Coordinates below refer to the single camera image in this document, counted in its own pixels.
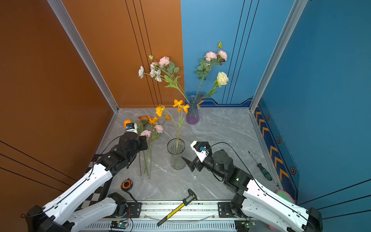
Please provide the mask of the yellow black caliper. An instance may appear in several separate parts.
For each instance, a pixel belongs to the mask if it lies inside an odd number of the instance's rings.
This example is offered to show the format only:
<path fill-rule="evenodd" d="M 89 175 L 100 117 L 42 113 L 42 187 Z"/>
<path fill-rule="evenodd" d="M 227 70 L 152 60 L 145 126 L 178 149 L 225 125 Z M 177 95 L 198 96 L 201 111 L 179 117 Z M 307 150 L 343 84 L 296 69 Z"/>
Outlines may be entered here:
<path fill-rule="evenodd" d="M 198 199 L 197 195 L 193 190 L 189 188 L 187 191 L 189 195 L 182 200 L 182 203 L 176 209 L 172 210 L 167 216 L 165 216 L 157 223 L 158 227 L 165 223 L 169 218 L 171 218 L 175 213 L 180 211 L 183 207 L 188 206 L 191 202 Z"/>

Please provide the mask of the pink peony spray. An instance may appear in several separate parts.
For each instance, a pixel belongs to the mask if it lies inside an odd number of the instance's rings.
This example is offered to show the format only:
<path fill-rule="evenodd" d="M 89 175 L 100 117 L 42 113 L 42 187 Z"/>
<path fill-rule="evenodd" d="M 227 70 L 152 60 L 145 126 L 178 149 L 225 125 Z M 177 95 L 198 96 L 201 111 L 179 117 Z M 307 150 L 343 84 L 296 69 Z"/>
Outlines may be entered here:
<path fill-rule="evenodd" d="M 195 72 L 196 75 L 201 80 L 201 83 L 199 85 L 199 88 L 196 92 L 197 97 L 197 103 L 200 104 L 203 102 L 202 97 L 199 96 L 201 87 L 203 86 L 204 81 L 206 80 L 206 76 L 209 74 L 209 72 L 212 70 L 213 66 L 221 66 L 223 63 L 225 63 L 228 59 L 228 54 L 222 50 L 223 43 L 218 42 L 217 43 L 217 52 L 209 51 L 205 54 L 203 59 L 200 59 L 200 64 L 197 67 L 197 71 Z"/>
<path fill-rule="evenodd" d="M 178 72 L 180 68 L 170 61 L 170 58 L 167 56 L 162 57 L 159 61 L 156 61 L 153 55 L 149 55 L 148 58 L 151 61 L 150 72 L 145 73 L 145 75 L 154 78 L 157 82 L 164 81 L 167 83 L 166 88 L 178 90 L 188 102 L 189 98 L 179 83 L 181 76 L 178 75 Z"/>

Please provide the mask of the left circuit board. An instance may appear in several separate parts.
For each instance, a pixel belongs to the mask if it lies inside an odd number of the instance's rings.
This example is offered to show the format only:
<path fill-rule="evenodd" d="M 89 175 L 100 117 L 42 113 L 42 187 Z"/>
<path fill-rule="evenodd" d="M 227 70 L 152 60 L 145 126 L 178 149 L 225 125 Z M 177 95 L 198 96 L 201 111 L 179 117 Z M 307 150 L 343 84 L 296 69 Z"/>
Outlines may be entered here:
<path fill-rule="evenodd" d="M 124 231 L 129 228 L 129 223 L 127 221 L 111 221 L 110 230 Z"/>

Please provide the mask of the checkerboard calibration plate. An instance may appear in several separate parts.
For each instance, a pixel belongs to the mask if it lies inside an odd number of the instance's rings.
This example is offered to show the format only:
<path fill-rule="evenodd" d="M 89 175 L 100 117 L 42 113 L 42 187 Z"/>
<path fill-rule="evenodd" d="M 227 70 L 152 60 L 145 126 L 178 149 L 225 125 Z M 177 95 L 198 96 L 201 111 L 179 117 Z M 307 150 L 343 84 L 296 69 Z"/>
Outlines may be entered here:
<path fill-rule="evenodd" d="M 93 167 L 93 165 L 96 163 L 96 161 L 101 157 L 101 154 L 95 154 L 89 163 L 85 174 L 87 174 Z M 98 203 L 99 201 L 103 200 L 108 192 L 108 188 L 111 184 L 111 180 L 106 181 L 101 186 L 99 186 L 92 194 L 90 194 L 78 207 L 75 211 L 85 209 L 89 206 L 94 205 L 95 203 Z"/>

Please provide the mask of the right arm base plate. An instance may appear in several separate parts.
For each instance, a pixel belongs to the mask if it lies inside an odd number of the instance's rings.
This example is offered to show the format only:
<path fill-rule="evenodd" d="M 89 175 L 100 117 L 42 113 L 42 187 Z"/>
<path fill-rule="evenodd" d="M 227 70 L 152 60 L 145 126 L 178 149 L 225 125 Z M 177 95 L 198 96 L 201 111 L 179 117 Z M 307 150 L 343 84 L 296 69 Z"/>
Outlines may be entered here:
<path fill-rule="evenodd" d="M 245 218 L 244 214 L 238 216 L 237 214 L 233 213 L 230 202 L 218 202 L 217 208 L 220 218 Z"/>

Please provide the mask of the small orange blossom stems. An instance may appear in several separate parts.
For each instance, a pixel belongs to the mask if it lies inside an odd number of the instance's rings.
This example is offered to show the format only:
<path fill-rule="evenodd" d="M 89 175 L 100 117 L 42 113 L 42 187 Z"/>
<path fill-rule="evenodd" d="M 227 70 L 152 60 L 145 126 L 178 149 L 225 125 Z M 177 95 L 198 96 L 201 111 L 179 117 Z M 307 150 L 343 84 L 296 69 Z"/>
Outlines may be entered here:
<path fill-rule="evenodd" d="M 152 124 L 152 125 L 155 125 L 157 123 L 157 121 L 159 120 L 158 117 L 150 117 L 150 116 L 147 116 L 148 117 L 148 123 L 149 124 Z M 164 116 L 166 120 L 172 120 L 171 116 L 169 115 L 165 115 Z"/>

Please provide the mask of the orange gerbera with leaf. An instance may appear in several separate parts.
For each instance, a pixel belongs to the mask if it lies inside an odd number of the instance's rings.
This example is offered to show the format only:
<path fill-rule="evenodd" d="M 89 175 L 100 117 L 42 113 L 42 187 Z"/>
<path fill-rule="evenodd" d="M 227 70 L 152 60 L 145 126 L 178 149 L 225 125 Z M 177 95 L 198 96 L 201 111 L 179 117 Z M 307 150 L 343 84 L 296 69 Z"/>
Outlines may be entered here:
<path fill-rule="evenodd" d="M 146 125 L 149 123 L 149 118 L 150 116 L 141 116 L 141 117 L 138 117 L 138 120 L 141 124 Z"/>

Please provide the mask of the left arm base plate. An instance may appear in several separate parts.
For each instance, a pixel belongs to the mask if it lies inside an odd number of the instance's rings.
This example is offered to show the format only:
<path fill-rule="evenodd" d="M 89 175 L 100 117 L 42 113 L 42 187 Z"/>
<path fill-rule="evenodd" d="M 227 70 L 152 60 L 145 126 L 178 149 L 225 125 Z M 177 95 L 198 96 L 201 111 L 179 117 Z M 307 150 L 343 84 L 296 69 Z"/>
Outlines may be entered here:
<path fill-rule="evenodd" d="M 142 210 L 142 203 L 140 202 L 128 202 L 120 204 L 114 213 L 106 218 L 139 218 Z"/>

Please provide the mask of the green handled screwdriver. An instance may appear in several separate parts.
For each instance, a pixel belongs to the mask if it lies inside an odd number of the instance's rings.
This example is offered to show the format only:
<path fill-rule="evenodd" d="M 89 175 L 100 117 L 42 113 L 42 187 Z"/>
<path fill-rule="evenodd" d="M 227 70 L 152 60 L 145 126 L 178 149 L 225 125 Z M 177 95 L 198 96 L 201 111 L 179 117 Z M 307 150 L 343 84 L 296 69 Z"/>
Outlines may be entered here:
<path fill-rule="evenodd" d="M 262 166 L 262 164 L 260 163 L 260 162 L 258 162 L 257 160 L 256 160 L 256 158 L 253 156 L 253 154 L 250 152 L 250 151 L 248 151 L 248 154 L 253 158 L 253 160 L 257 163 L 257 167 L 260 169 L 260 171 L 261 171 L 261 173 L 263 174 L 263 176 L 267 179 L 267 180 L 269 180 L 269 181 L 272 181 L 273 180 L 273 178 L 272 178 L 272 176 L 271 176 L 271 174 Z"/>

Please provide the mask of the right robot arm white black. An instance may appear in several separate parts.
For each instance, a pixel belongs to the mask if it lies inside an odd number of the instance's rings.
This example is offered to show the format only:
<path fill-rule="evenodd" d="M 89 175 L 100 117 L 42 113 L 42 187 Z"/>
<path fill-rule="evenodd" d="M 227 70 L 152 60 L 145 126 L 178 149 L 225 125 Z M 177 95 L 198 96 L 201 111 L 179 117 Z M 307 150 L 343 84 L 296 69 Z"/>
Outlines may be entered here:
<path fill-rule="evenodd" d="M 321 232 L 321 213 L 300 207 L 259 183 L 249 172 L 236 167 L 224 150 L 212 151 L 208 142 L 193 141 L 194 160 L 185 159 L 191 171 L 210 171 L 235 195 L 230 202 L 234 216 L 260 220 L 281 232 Z"/>

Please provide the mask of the plush toy white green pink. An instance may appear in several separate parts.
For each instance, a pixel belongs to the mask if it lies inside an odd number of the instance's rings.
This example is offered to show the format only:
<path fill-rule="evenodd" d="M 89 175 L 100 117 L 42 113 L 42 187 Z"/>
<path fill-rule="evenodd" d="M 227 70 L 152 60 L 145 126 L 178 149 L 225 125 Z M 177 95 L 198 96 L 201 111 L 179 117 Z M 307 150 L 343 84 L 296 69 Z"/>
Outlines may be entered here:
<path fill-rule="evenodd" d="M 278 189 L 276 192 L 275 192 L 278 196 L 282 197 L 283 199 L 291 202 L 292 204 L 295 204 L 295 201 L 294 199 L 291 197 L 291 195 L 289 193 L 287 193 L 286 191 L 284 190 L 281 190 L 281 189 Z"/>

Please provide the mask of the right circuit board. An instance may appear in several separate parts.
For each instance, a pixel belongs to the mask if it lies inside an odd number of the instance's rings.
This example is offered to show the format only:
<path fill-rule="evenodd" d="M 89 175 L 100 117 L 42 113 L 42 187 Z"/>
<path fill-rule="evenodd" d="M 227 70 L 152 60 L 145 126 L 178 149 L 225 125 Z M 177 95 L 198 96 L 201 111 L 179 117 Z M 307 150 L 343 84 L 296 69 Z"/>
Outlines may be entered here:
<path fill-rule="evenodd" d="M 236 232 L 249 232 L 252 227 L 256 226 L 255 222 L 247 220 L 235 220 L 234 223 Z"/>

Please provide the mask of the pink rose bundle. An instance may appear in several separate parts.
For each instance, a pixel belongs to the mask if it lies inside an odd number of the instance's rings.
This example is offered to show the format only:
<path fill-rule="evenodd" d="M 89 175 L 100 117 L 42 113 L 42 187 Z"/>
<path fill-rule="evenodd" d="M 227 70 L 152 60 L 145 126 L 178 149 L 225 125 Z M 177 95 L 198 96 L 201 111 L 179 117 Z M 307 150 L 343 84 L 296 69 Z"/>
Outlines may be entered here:
<path fill-rule="evenodd" d="M 147 175 L 148 179 L 151 179 L 152 173 L 152 152 L 153 152 L 153 145 L 154 142 L 159 139 L 161 134 L 164 132 L 163 126 L 159 124 L 152 124 L 150 130 L 143 130 L 141 132 L 141 136 L 146 137 L 148 149 L 144 152 L 144 173 Z"/>

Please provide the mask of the orange poppy flower stem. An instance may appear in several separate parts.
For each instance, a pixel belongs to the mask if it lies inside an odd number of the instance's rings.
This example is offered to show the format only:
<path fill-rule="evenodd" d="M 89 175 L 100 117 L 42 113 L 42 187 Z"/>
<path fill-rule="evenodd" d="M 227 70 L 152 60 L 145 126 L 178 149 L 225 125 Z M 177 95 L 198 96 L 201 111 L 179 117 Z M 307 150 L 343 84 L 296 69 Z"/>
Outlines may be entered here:
<path fill-rule="evenodd" d="M 166 109 L 164 105 L 158 105 L 155 109 L 158 118 L 164 116 L 167 120 L 171 120 L 174 123 L 176 129 L 176 152 L 181 151 L 180 134 L 185 121 L 184 114 L 188 114 L 189 107 L 190 106 L 184 100 L 174 100 L 174 105 L 172 106 L 172 108 L 174 108 L 176 112 L 171 113 L 170 110 Z"/>

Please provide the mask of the small white blossom spray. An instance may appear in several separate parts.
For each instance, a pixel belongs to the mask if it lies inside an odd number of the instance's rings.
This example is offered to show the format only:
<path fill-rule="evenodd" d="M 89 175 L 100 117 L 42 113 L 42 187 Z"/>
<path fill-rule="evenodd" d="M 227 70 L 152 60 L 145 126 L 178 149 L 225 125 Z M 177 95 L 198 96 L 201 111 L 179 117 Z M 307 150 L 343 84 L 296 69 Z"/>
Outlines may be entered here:
<path fill-rule="evenodd" d="M 188 101 L 185 91 L 181 87 L 179 82 L 181 76 L 177 75 L 179 67 L 177 67 L 172 61 L 169 62 L 154 62 L 150 65 L 150 72 L 146 73 L 143 66 L 139 68 L 138 75 L 140 78 L 144 78 L 145 75 L 154 78 L 157 82 L 164 82 L 165 88 L 173 88 L 178 90 L 183 98 Z"/>

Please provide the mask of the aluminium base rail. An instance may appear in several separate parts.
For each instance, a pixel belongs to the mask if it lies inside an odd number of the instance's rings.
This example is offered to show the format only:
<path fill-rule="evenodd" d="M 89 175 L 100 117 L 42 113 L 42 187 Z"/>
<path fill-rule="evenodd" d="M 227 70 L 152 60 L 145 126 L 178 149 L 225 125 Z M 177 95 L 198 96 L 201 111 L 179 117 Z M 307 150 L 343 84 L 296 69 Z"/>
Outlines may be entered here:
<path fill-rule="evenodd" d="M 192 202 L 158 227 L 157 223 L 178 207 L 181 201 L 142 201 L 140 202 L 143 205 L 139 218 L 104 217 L 79 232 L 236 232 L 235 220 L 253 221 L 256 226 L 264 223 L 252 217 L 220 218 L 217 208 L 218 202 L 227 201 L 203 200 Z M 127 221 L 129 228 L 124 231 L 111 231 L 111 221 L 120 220 Z"/>

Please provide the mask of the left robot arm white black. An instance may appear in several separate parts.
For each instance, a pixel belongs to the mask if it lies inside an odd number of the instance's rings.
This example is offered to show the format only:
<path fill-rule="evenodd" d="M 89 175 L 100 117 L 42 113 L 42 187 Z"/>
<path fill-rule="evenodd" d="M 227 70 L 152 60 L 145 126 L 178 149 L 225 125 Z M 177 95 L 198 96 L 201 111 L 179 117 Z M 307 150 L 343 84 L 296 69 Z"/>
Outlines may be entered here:
<path fill-rule="evenodd" d="M 30 232 L 78 232 L 107 216 L 127 216 L 127 200 L 119 193 L 82 210 L 77 207 L 98 187 L 128 168 L 140 151 L 147 150 L 147 137 L 135 130 L 120 136 L 118 145 L 104 154 L 74 185 L 45 206 L 34 206 L 25 218 Z"/>

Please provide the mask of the purple blue glass vase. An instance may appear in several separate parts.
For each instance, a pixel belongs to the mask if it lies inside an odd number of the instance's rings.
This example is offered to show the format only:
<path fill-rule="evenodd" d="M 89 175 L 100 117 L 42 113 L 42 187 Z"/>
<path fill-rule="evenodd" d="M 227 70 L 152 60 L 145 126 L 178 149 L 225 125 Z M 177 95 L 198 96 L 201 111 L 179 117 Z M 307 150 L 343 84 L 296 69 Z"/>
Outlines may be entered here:
<path fill-rule="evenodd" d="M 198 111 L 198 103 L 197 103 L 196 96 L 189 96 L 188 101 L 186 102 L 189 105 L 188 113 L 186 115 L 186 122 L 190 125 L 195 125 L 199 122 L 199 111 Z"/>

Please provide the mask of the cream rose with leaves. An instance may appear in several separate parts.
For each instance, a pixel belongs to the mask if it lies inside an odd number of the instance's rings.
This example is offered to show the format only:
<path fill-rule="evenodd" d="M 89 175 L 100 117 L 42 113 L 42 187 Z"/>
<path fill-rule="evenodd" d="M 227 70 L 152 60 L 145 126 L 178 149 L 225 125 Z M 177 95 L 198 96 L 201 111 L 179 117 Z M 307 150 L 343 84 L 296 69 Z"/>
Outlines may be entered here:
<path fill-rule="evenodd" d="M 207 97 L 211 97 L 212 95 L 217 93 L 216 88 L 221 88 L 221 87 L 227 85 L 228 82 L 229 82 L 229 78 L 228 78 L 227 74 L 224 73 L 224 72 L 219 72 L 218 75 L 217 75 L 216 80 L 214 81 L 214 86 L 211 88 L 211 90 L 205 96 L 202 97 L 202 99 L 207 98 Z"/>

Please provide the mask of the circuit board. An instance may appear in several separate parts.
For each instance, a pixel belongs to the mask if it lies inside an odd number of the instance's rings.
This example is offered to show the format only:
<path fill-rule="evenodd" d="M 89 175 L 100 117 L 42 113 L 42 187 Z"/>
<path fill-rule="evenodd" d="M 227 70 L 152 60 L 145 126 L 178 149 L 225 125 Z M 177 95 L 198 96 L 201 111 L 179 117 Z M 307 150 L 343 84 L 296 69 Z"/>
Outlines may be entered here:
<path fill-rule="evenodd" d="M 234 223 L 236 232 L 249 232 L 252 227 L 256 226 L 255 222 L 247 220 L 235 220 Z"/>
<path fill-rule="evenodd" d="M 129 228 L 129 223 L 127 221 L 111 221 L 110 230 L 124 231 Z"/>

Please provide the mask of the orange black tape measure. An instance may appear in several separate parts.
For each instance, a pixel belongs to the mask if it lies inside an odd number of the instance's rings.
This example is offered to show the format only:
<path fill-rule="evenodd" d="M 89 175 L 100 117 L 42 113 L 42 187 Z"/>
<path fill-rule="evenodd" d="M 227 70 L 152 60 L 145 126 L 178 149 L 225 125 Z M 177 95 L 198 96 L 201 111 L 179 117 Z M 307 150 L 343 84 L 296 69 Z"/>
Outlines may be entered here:
<path fill-rule="evenodd" d="M 121 184 L 121 189 L 123 191 L 129 191 L 132 189 L 132 187 L 133 187 L 133 182 L 130 179 L 123 181 Z"/>

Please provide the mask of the clear grey glass vase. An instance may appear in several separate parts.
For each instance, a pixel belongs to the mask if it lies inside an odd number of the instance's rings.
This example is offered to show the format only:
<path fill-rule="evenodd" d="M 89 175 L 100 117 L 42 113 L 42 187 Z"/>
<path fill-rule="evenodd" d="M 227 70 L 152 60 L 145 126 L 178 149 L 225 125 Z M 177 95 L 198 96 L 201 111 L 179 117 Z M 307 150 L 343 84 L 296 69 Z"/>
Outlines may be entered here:
<path fill-rule="evenodd" d="M 185 143 L 182 139 L 174 138 L 167 144 L 167 151 L 171 155 L 171 166 L 175 170 L 181 170 L 186 166 L 182 159 L 182 153 L 185 150 Z"/>

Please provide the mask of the orange rose with leaves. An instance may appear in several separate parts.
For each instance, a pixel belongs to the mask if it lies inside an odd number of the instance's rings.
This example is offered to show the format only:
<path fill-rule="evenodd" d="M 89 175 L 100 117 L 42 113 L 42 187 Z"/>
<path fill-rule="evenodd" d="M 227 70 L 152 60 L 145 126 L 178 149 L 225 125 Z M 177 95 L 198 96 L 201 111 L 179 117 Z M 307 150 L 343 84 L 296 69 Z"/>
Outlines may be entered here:
<path fill-rule="evenodd" d="M 125 120 L 124 121 L 124 127 L 125 127 L 125 124 L 126 123 L 131 123 L 132 121 L 130 120 L 130 119 L 127 119 L 127 120 Z M 129 163 L 128 163 L 128 166 L 127 166 L 127 169 L 130 167 L 130 165 L 133 163 L 133 161 L 135 160 L 135 158 L 136 158 L 136 156 L 137 156 L 137 153 L 135 154 L 135 155 L 132 155 L 131 157 L 130 157 L 130 160 L 129 160 Z"/>

